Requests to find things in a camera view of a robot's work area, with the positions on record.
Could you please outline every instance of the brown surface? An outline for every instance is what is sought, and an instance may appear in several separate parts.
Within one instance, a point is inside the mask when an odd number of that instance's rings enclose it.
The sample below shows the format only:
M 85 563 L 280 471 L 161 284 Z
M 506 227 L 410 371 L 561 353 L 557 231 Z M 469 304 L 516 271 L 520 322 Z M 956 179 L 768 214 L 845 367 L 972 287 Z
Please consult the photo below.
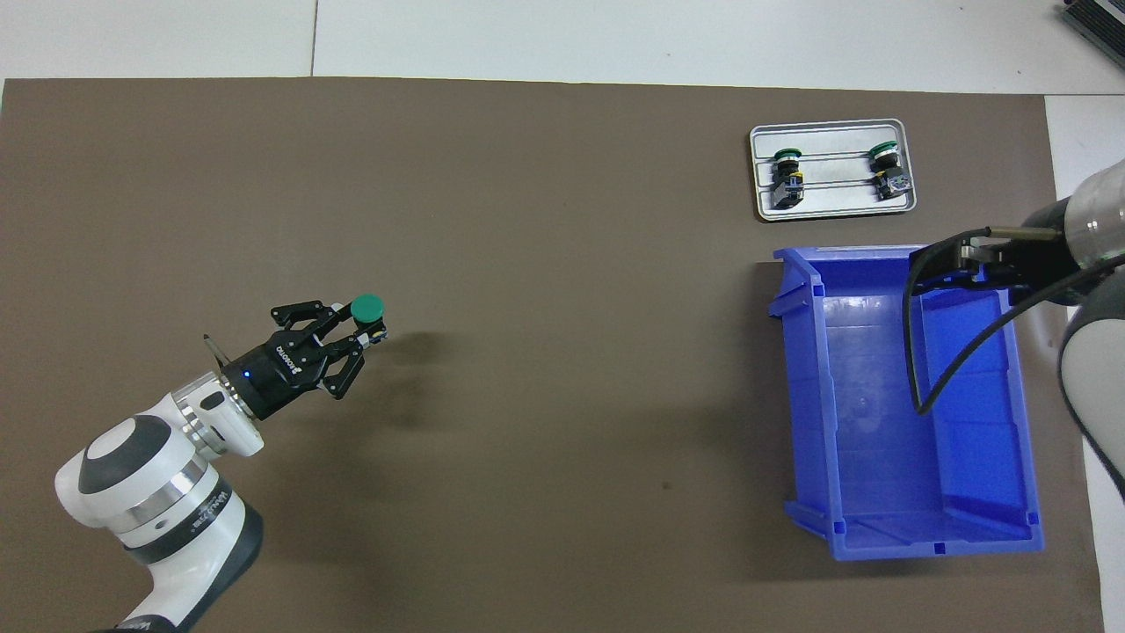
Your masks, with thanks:
M 19 81 L 0 124 L 0 630 L 146 573 L 58 507 L 84 442 L 271 305 L 388 304 L 345 401 L 217 465 L 266 517 L 197 631 L 1100 631 L 1060 313 L 1020 325 L 1041 554 L 845 564 L 782 512 L 778 246 L 933 241 L 1053 200 L 1038 97 L 295 79 Z M 894 116 L 907 215 L 765 224 L 745 134 Z

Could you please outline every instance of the metal tray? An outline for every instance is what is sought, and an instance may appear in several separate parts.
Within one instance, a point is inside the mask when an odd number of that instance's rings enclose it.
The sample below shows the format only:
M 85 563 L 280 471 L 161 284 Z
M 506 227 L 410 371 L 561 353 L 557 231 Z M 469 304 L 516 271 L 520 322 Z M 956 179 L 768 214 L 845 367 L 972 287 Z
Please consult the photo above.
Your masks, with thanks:
M 750 130 L 749 143 L 758 215 L 768 221 L 775 221 L 910 210 L 917 201 L 917 189 L 884 200 L 880 199 L 872 183 L 874 172 L 867 151 L 884 141 L 898 141 L 899 164 L 914 181 L 906 128 L 897 118 L 755 127 Z M 785 147 L 801 150 L 804 199 L 791 208 L 773 208 L 770 201 L 773 155 Z

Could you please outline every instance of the robotic arm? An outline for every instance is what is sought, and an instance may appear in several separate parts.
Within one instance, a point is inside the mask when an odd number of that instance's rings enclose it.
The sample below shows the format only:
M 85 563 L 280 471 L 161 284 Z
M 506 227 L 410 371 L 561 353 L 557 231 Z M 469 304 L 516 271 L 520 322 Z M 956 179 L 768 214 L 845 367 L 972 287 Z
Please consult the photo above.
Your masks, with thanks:
M 63 508 L 86 526 L 108 528 L 152 573 L 152 593 L 114 631 L 186 632 L 253 564 L 262 518 L 210 462 L 227 452 L 256 453 L 255 423 L 307 391 L 343 398 L 363 368 L 363 351 L 387 335 L 382 311 L 375 295 L 348 305 L 274 307 L 278 331 L 234 361 L 205 337 L 218 372 L 109 429 L 58 470 Z M 348 319 L 356 331 L 325 343 Z
M 983 238 L 1007 239 L 983 244 Z M 1125 499 L 1125 161 L 1087 178 L 1069 198 L 1018 227 L 966 230 L 910 255 L 903 335 L 915 407 L 926 414 L 964 361 L 989 336 L 1042 300 L 1080 305 L 1059 356 L 1066 405 Z M 942 288 L 1010 288 L 1014 307 L 951 363 L 921 398 L 910 309 Z

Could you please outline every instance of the blue plastic bin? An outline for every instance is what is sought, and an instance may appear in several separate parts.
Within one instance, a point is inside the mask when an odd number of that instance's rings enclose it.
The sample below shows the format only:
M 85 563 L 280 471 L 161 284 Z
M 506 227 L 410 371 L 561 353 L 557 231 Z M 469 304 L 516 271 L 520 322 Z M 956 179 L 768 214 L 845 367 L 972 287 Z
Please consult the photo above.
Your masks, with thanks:
M 902 289 L 920 246 L 792 247 L 770 305 L 785 336 L 796 500 L 786 514 L 842 561 L 1043 549 L 1016 333 L 1009 324 L 933 413 L 910 400 Z M 929 386 L 1008 309 L 1006 290 L 915 299 Z

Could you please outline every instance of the white floor tile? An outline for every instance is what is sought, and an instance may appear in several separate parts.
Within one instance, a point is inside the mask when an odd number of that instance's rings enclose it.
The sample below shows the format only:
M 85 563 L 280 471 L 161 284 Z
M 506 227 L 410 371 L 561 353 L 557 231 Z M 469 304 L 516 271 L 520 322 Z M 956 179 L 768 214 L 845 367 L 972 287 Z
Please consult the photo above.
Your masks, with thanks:
M 315 6 L 315 0 L 0 2 L 0 78 L 306 75 Z
M 1122 93 L 1056 0 L 321 0 L 317 75 Z
M 1046 107 L 1060 198 L 1073 193 L 1091 173 L 1125 159 L 1125 96 L 1047 97 Z M 1086 478 L 1106 633 L 1125 633 L 1125 603 L 1120 599 L 1125 596 L 1125 504 L 1089 446 Z

